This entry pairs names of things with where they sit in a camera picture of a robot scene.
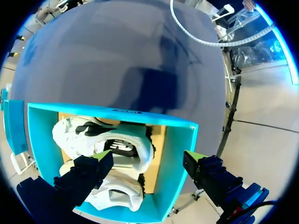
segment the teal box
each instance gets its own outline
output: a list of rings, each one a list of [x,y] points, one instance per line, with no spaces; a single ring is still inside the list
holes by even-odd
[[[87,202],[77,207],[90,215],[119,222],[164,221],[185,182],[187,172],[183,167],[183,154],[185,150],[194,151],[198,125],[155,113],[87,105],[28,103],[28,128],[34,158],[42,178],[52,186],[53,178],[60,176],[59,168],[63,164],[61,149],[52,138],[53,126],[58,122],[58,112],[167,126],[155,191],[145,196],[138,211],[132,212],[129,208],[120,206],[98,211]]]

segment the white cable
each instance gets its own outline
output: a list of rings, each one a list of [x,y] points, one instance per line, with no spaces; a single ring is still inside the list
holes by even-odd
[[[271,26],[268,26],[266,29],[263,29],[261,32],[250,36],[244,40],[240,40],[240,41],[236,41],[236,42],[229,42],[229,43],[214,43],[214,42],[208,42],[208,41],[203,41],[201,39],[196,38],[195,36],[193,36],[192,34],[190,34],[184,27],[183,25],[178,21],[176,15],[174,14],[173,11],[173,0],[170,0],[170,11],[171,11],[171,15],[174,19],[174,21],[176,22],[176,24],[183,30],[183,32],[185,34],[187,34],[191,39],[195,40],[198,43],[202,43],[204,45],[208,45],[211,47],[235,47],[235,46],[239,46],[239,45],[243,45],[252,41],[257,40],[258,38],[266,35],[267,33],[271,32],[274,28],[275,28],[275,24],[273,23]]]

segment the plastic bag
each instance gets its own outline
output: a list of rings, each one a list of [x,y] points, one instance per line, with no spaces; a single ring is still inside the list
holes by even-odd
[[[277,39],[269,39],[257,43],[254,47],[238,47],[232,49],[232,61],[240,69],[285,60],[285,55]]]
[[[233,41],[235,36],[235,31],[245,27],[247,24],[253,22],[260,16],[260,13],[257,11],[248,12],[248,11],[241,11],[236,14],[236,20],[233,27],[227,30],[227,40]]]

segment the table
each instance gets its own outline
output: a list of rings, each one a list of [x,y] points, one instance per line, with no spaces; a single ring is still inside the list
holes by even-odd
[[[194,36],[216,42],[209,17],[175,3]],[[28,41],[11,99],[164,113],[199,124],[196,152],[216,154],[225,113],[221,50],[187,37],[168,2],[94,1],[46,24]],[[25,106],[25,129],[30,148]],[[183,192],[195,186],[190,178]]]

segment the white sneaker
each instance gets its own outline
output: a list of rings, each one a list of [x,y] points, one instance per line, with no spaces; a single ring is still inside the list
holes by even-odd
[[[59,170],[60,175],[63,176],[73,166],[73,161],[66,162]],[[123,206],[137,211],[143,201],[143,188],[137,180],[109,173],[100,188],[93,189],[85,201],[97,210]]]
[[[154,156],[154,148],[145,136],[146,127],[109,125],[93,117],[76,116],[54,125],[54,141],[71,158],[91,156],[112,150],[116,169],[135,169],[144,173]]]

